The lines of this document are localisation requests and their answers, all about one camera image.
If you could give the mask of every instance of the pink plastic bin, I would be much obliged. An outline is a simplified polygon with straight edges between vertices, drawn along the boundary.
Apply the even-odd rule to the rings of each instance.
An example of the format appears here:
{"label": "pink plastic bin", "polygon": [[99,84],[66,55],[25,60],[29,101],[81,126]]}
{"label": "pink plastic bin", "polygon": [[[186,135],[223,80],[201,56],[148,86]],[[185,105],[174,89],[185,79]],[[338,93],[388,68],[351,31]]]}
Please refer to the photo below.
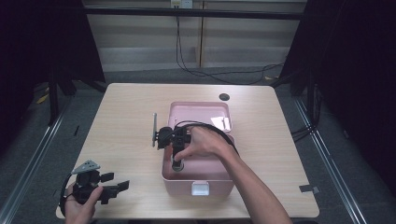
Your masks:
{"label": "pink plastic bin", "polygon": [[[194,120],[212,124],[223,130],[233,141],[227,104],[217,102],[173,102],[168,126],[174,128],[183,120]],[[215,156],[191,156],[184,160],[184,169],[175,172],[171,164],[172,148],[163,153],[163,181],[172,195],[228,195],[233,189],[233,181],[222,163]]]}

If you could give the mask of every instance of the table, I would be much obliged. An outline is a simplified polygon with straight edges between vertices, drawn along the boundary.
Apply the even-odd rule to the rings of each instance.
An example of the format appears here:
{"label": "table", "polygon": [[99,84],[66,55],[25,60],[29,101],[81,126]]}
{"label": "table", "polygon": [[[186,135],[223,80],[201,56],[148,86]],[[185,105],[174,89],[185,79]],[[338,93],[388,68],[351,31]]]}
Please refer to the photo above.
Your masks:
{"label": "table", "polygon": [[[86,160],[101,174],[130,180],[130,188],[107,205],[96,205],[96,218],[246,218],[236,188],[228,196],[171,196],[161,175],[163,151],[151,145],[153,113],[158,128],[167,125],[172,102],[222,102],[227,93],[232,136],[241,158],[274,192],[290,217],[316,217],[318,206],[308,185],[275,91],[263,86],[110,84],[98,109],[76,167]],[[62,217],[60,210],[57,216]]]}

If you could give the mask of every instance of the hand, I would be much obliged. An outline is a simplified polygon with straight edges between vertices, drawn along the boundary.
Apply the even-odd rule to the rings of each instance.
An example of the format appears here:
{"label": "hand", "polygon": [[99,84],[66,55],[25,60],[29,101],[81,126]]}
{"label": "hand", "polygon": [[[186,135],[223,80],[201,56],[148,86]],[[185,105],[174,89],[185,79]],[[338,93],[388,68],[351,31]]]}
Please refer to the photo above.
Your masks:
{"label": "hand", "polygon": [[175,161],[180,161],[190,155],[220,157],[224,151],[234,151],[227,141],[218,133],[204,127],[189,127],[191,142],[188,147],[178,152]]}
{"label": "hand", "polygon": [[[67,188],[67,194],[73,193],[74,183],[69,185]],[[64,205],[65,214],[66,214],[66,224],[87,224],[90,222],[93,214],[95,213],[95,204],[100,198],[102,194],[103,187],[97,187],[91,193],[90,198],[84,204],[80,204],[76,201],[76,198],[73,195],[70,195],[66,199],[66,203]]]}

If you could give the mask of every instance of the black wire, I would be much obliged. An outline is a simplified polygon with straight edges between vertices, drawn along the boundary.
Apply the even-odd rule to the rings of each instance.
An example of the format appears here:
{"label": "black wire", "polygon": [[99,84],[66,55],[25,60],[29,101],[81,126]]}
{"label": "black wire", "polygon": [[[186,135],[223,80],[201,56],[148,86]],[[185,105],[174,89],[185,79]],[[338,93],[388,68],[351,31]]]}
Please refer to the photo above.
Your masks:
{"label": "black wire", "polygon": [[[189,122],[189,124],[183,125],[183,126],[181,126],[181,127],[177,127],[178,124],[180,124],[180,123],[185,123],[185,122]],[[238,150],[236,149],[236,146],[235,146],[235,144],[233,143],[233,141],[231,141],[231,139],[227,136],[226,133],[224,133],[222,130],[218,129],[217,127],[215,127],[215,126],[213,126],[213,125],[211,125],[211,124],[203,123],[203,122],[201,122],[201,121],[194,121],[194,120],[183,120],[183,121],[179,122],[178,124],[175,125],[176,128],[175,128],[172,132],[170,132],[168,135],[166,135],[166,136],[163,138],[163,140],[169,138],[170,136],[172,136],[173,134],[175,134],[175,133],[178,132],[179,130],[184,129],[184,128],[187,128],[187,127],[191,127],[191,126],[192,126],[192,127],[205,127],[205,128],[207,128],[207,129],[209,129],[209,130],[215,132],[215,133],[218,133],[222,138],[224,138],[224,140],[226,140],[226,142],[227,142],[229,145],[231,145],[231,146],[233,147],[233,149],[235,150],[236,154],[239,155],[239,152],[238,152]]]}
{"label": "black wire", "polygon": [[[264,71],[273,69],[275,67],[278,66],[283,66],[284,63],[277,63],[277,64],[268,64],[265,65],[262,69],[260,70],[255,70],[255,71],[245,71],[245,72],[221,72],[221,73],[213,73],[213,74],[208,74],[205,72],[201,72],[201,71],[191,71],[189,68],[187,68],[186,64],[184,63],[184,58],[183,58],[183,53],[182,53],[182,47],[181,47],[181,38],[180,38],[180,20],[179,17],[177,17],[177,50],[176,50],[176,58],[177,58],[177,65],[183,70],[188,72],[189,74],[196,76],[196,77],[212,77],[218,81],[221,82],[225,82],[228,84],[233,84],[233,85],[253,85],[256,84],[260,81],[262,81],[263,77],[264,77]],[[183,64],[180,65],[180,62],[178,61],[178,54],[180,54],[180,59],[181,59],[181,63]],[[254,74],[254,73],[261,73],[260,78],[258,78],[257,80],[254,80],[252,82],[249,83],[236,83],[236,82],[231,82],[231,81],[227,81],[224,80],[222,78],[218,78],[216,76],[219,75],[230,75],[230,74]]]}
{"label": "black wire", "polygon": [[64,184],[62,185],[62,189],[61,189],[61,196],[60,196],[60,199],[59,199],[59,207],[61,208],[61,212],[62,212],[62,214],[64,216],[65,216],[65,214],[64,214],[64,204],[66,203],[66,199],[70,195],[72,195],[72,194],[69,194],[66,197],[64,197],[64,190],[66,189],[66,185],[67,185],[67,182],[69,182],[70,176],[72,176],[72,175],[68,174],[66,179],[64,180]]}
{"label": "black wire", "polygon": [[312,124],[307,126],[307,127],[303,127],[297,131],[294,131],[291,133],[292,137],[294,138],[294,142],[298,142],[301,139],[305,138],[306,136],[308,136],[310,133],[312,133],[317,127],[318,127],[318,123],[319,123],[319,119],[320,119],[320,110],[321,110],[321,104],[322,104],[322,100],[323,97],[320,94],[318,87],[316,87],[315,89],[315,114],[312,120]]}

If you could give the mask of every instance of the metal rod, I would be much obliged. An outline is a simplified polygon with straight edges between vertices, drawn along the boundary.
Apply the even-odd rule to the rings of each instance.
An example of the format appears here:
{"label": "metal rod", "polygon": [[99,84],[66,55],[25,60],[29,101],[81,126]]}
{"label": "metal rod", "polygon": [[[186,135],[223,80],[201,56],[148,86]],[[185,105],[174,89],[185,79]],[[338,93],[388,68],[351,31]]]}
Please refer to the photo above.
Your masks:
{"label": "metal rod", "polygon": [[[310,118],[306,115],[306,107],[301,99],[295,101],[298,111],[302,116],[305,126],[310,127],[312,122]],[[326,144],[324,143],[322,137],[318,129],[315,129],[311,134],[312,140],[314,141],[315,146],[317,147],[318,153],[320,157],[323,159],[323,162],[327,168],[327,171],[332,178],[332,182],[335,185],[335,188],[338,191],[338,194],[341,197],[341,200],[346,207],[353,223],[355,224],[367,224],[366,219],[357,203],[355,197],[353,196],[352,192],[350,191],[347,183],[345,182],[344,178],[342,177],[340,171],[338,170],[337,165],[335,164],[334,160],[332,159],[332,154],[330,153],[329,149],[327,148]]]}
{"label": "metal rod", "polygon": [[151,8],[151,7],[42,7],[48,12],[75,12],[92,15],[136,15],[136,16],[171,16],[171,17],[211,17],[211,18],[245,18],[299,21],[307,17],[316,17],[297,12],[264,12],[186,8]]}

